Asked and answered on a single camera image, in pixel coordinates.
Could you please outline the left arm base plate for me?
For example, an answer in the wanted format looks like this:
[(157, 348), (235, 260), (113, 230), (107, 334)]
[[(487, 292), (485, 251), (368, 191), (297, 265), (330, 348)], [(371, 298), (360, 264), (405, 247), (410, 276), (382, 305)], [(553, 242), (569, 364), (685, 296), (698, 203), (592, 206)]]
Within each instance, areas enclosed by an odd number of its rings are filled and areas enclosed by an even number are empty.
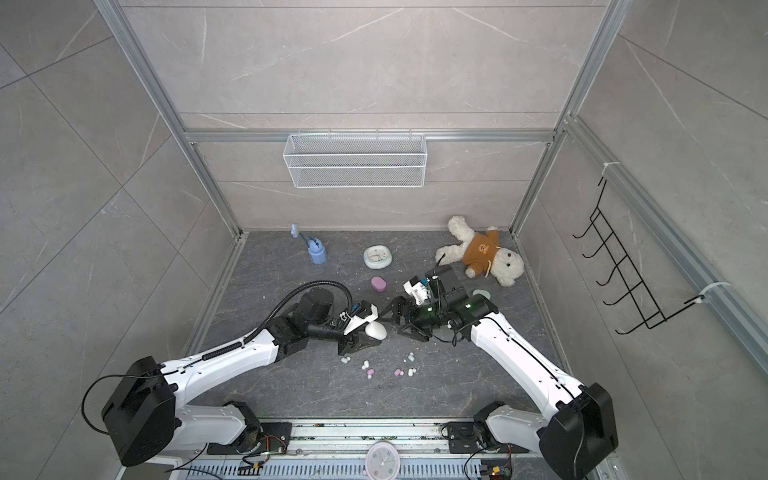
[(291, 422), (266, 422), (259, 427), (249, 426), (229, 445), (211, 444), (208, 455), (246, 455), (265, 452), (285, 453), (291, 441)]

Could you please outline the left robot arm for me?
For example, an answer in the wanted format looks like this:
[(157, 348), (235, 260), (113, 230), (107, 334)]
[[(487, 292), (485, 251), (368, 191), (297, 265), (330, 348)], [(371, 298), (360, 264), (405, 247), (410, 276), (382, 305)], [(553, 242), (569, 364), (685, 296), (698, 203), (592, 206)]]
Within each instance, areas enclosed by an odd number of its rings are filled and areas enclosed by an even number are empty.
[(387, 337), (378, 318), (374, 304), (354, 301), (342, 283), (307, 282), (241, 337), (176, 360), (146, 356), (135, 361), (116, 375), (119, 383), (101, 410), (104, 425), (98, 431), (111, 439), (124, 467), (203, 444), (248, 451), (260, 422), (245, 403), (210, 407), (194, 399), (303, 350), (312, 339), (335, 342), (341, 357), (378, 346)]

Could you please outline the white earbud case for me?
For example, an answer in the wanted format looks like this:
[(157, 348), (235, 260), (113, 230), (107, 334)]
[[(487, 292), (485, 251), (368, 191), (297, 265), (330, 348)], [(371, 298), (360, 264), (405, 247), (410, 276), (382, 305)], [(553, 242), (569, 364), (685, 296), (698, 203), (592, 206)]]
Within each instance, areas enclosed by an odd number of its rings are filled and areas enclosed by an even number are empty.
[(365, 327), (365, 333), (370, 338), (373, 338), (379, 341), (383, 341), (384, 339), (387, 338), (387, 335), (388, 335), (386, 327), (378, 321), (373, 321), (368, 323)]

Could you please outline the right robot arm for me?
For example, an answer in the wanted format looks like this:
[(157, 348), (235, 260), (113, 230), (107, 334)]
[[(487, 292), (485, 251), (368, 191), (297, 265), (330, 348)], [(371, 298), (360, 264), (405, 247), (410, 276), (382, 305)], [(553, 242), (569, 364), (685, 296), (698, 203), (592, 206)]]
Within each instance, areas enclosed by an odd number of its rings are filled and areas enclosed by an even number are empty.
[(561, 479), (583, 479), (618, 446), (613, 401), (599, 384), (584, 385), (525, 340), (482, 294), (469, 294), (449, 265), (405, 282), (368, 336), (382, 340), (393, 323), (400, 335), (426, 342), (437, 328), (450, 344), (468, 340), (495, 360), (533, 400), (536, 412), (494, 401), (473, 418), (473, 449), (514, 446), (538, 454)]

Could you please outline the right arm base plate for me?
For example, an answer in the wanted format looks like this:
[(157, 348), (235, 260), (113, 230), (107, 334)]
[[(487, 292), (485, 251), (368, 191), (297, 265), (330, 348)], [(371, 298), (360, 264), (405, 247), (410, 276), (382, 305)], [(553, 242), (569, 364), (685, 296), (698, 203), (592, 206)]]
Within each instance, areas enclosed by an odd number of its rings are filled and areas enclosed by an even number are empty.
[(440, 434), (448, 442), (451, 454), (470, 454), (480, 449), (488, 453), (528, 453), (529, 450), (515, 444), (502, 444), (494, 440), (486, 427), (476, 422), (454, 421), (442, 425)]

